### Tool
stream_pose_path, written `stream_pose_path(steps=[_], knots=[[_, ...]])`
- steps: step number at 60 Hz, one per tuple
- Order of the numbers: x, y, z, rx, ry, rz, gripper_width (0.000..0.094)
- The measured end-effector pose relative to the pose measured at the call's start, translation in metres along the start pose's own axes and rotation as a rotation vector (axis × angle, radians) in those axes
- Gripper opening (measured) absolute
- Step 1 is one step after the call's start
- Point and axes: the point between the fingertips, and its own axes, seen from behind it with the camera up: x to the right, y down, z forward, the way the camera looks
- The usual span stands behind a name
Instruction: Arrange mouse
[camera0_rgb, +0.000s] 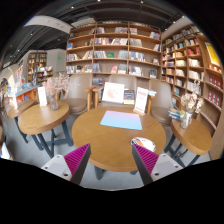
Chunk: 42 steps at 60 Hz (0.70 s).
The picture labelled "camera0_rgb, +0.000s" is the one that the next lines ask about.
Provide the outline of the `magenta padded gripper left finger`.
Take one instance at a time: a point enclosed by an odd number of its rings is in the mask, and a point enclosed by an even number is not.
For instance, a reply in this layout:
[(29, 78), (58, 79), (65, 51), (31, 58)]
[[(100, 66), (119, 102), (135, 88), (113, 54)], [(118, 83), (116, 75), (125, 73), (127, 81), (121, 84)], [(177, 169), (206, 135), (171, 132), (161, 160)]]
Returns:
[(81, 146), (67, 155), (55, 155), (42, 169), (79, 185), (91, 155), (90, 144)]

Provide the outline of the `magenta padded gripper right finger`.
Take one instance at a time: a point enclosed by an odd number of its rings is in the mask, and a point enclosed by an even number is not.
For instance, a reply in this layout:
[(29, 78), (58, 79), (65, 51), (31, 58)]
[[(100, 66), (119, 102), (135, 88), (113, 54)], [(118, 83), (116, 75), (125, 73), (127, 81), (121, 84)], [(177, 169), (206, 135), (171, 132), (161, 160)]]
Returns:
[(182, 169), (182, 166), (166, 153), (158, 155), (136, 144), (132, 145), (132, 155), (144, 185)]

